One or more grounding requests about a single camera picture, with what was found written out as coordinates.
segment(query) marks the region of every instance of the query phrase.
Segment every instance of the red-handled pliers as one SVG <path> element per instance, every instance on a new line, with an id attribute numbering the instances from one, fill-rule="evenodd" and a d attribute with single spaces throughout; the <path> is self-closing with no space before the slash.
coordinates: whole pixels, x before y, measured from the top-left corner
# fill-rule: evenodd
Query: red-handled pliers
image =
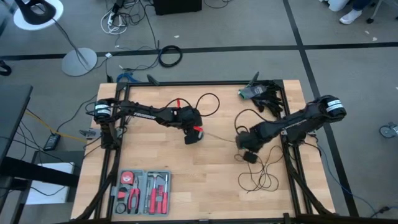
<path id="1" fill-rule="evenodd" d="M 138 178 L 134 178 L 132 189 L 130 189 L 129 200 L 127 201 L 127 211 L 131 213 L 131 208 L 134 208 L 134 214 L 138 213 L 139 205 L 139 189 L 138 189 Z"/>

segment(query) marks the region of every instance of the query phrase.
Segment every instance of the shoe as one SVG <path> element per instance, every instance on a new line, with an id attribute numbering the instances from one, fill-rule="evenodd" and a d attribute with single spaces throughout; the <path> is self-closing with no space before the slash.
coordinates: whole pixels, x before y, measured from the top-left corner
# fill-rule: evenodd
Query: shoe
<path id="1" fill-rule="evenodd" d="M 356 20 L 356 18 L 358 18 L 360 15 L 362 14 L 362 10 L 361 11 L 357 11 L 357 10 L 351 10 L 351 12 L 349 12 L 347 15 L 343 16 L 340 18 L 340 22 L 342 24 L 351 24 L 352 22 L 354 22 Z"/>

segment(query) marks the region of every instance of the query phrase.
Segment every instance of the lamp base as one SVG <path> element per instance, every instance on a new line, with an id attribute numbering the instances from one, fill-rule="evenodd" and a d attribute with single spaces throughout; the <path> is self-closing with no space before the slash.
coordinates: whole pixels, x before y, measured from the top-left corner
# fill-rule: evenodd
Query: lamp base
<path id="1" fill-rule="evenodd" d="M 78 57 L 76 50 L 72 50 L 67 53 L 66 56 L 62 59 L 62 71 L 73 77 L 78 77 L 84 75 L 95 67 L 97 64 L 97 54 L 94 50 L 88 48 L 79 48 L 79 52 L 86 59 L 87 63 L 82 57 Z"/>

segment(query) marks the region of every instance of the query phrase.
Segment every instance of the black box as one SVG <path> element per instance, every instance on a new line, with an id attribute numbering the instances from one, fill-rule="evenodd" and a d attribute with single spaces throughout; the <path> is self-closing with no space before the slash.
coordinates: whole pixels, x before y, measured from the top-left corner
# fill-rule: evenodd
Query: black box
<path id="1" fill-rule="evenodd" d="M 153 0 L 157 15 L 201 11 L 202 0 Z"/>

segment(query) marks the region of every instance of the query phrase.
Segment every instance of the black desk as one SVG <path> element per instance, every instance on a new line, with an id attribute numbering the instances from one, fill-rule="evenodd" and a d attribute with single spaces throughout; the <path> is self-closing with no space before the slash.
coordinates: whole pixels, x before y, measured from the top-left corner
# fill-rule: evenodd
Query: black desk
<path id="1" fill-rule="evenodd" d="M 35 163 L 7 157 L 22 115 L 30 99 L 30 85 L 0 85 L 0 211 L 6 202 L 9 190 L 28 192 L 31 180 L 76 187 L 78 175 L 67 174 Z M 25 201 L 27 194 L 21 194 L 19 201 Z M 12 222 L 17 223 L 23 203 L 14 212 Z"/>

